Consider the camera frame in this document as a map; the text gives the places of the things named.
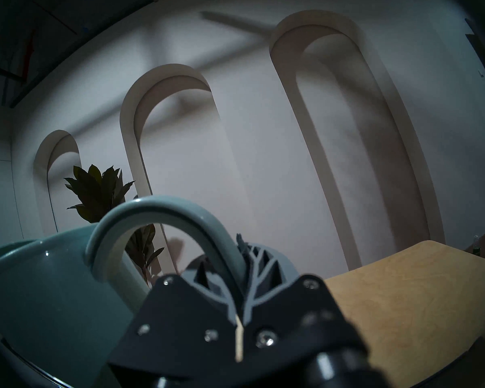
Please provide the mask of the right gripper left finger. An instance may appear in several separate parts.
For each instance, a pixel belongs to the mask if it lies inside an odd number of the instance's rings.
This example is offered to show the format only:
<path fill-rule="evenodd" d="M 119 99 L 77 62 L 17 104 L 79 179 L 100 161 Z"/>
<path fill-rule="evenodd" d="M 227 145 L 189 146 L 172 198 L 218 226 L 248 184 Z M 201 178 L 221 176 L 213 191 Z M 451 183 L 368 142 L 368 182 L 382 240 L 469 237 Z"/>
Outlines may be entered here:
<path fill-rule="evenodd" d="M 109 356 L 117 379 L 201 379 L 236 363 L 233 301 L 208 259 L 157 279 Z"/>

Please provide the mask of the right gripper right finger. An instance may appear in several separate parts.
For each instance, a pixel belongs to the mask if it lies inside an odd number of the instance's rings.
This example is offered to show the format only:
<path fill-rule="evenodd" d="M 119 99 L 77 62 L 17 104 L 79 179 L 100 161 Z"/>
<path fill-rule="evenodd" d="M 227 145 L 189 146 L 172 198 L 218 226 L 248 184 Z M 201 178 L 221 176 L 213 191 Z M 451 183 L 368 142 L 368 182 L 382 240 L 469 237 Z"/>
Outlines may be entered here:
<path fill-rule="evenodd" d="M 321 278 L 241 234 L 236 242 L 248 265 L 239 361 L 366 361 L 366 344 Z"/>

